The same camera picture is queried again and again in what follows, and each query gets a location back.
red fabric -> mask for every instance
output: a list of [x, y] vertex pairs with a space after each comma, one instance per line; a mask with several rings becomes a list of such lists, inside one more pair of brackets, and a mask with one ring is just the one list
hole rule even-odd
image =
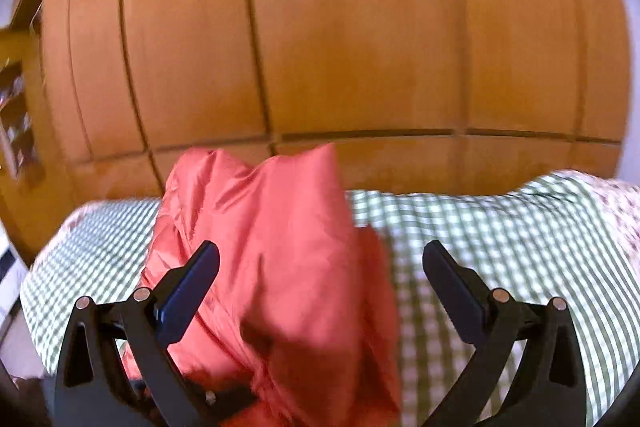
[[[387, 426], [398, 419], [398, 316], [388, 257], [356, 229], [324, 146], [249, 168], [192, 149], [174, 166], [140, 284], [209, 239], [220, 272], [169, 352], [205, 389], [250, 383], [228, 425]], [[127, 349], [124, 365], [140, 376]]]

wall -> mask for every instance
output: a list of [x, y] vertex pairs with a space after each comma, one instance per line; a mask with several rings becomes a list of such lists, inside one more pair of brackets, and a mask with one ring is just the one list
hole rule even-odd
[[624, 4], [629, 31], [631, 92], [625, 139], [616, 177], [640, 185], [640, 0], [624, 0]]

metal pin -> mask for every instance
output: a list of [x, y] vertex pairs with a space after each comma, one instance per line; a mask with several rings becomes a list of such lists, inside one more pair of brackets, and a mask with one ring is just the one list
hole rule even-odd
[[492, 295], [494, 296], [495, 300], [497, 300], [498, 302], [502, 302], [503, 304], [505, 302], [508, 302], [509, 299], [511, 298], [511, 296], [509, 295], [509, 292], [504, 288], [496, 288], [492, 292]]
[[76, 308], [78, 308], [79, 310], [84, 310], [89, 305], [89, 302], [91, 302], [89, 300], [89, 297], [85, 295], [76, 301]]
[[151, 290], [149, 288], [138, 288], [133, 292], [133, 300], [137, 302], [146, 301], [151, 295]]
[[556, 310], [562, 312], [566, 309], [566, 301], [562, 297], [554, 297], [552, 302]]

bed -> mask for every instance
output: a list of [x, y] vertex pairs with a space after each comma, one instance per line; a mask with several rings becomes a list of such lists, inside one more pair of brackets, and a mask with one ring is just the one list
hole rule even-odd
[[[559, 171], [501, 196], [351, 190], [346, 197], [356, 225], [373, 226], [392, 256], [403, 426], [422, 424], [472, 354], [422, 271], [422, 248], [431, 239], [442, 241], [490, 287], [503, 286], [518, 299], [545, 303], [564, 296], [584, 359], [587, 425], [608, 409], [640, 360], [636, 231], [618, 222], [621, 205], [640, 198], [637, 189]], [[159, 203], [147, 198], [81, 207], [38, 256], [21, 298], [49, 372], [55, 371], [68, 313], [79, 296], [102, 303], [127, 298], [135, 289]], [[516, 343], [484, 415], [497, 412], [521, 354]]]

green checkered sheet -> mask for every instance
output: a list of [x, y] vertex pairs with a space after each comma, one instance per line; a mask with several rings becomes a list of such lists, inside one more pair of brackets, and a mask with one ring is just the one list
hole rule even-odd
[[[422, 249], [432, 239], [489, 287], [505, 287], [532, 303], [565, 297], [586, 373], [588, 427], [607, 410], [640, 360], [640, 287], [586, 182], [560, 172], [503, 196], [355, 190], [348, 200], [356, 225], [373, 226], [392, 258], [403, 426], [424, 422], [473, 354], [422, 271]], [[48, 371], [55, 370], [68, 313], [79, 296], [116, 301], [135, 288], [158, 205], [105, 204], [28, 275], [23, 307]], [[483, 415], [497, 412], [523, 349], [523, 343], [514, 346]]]

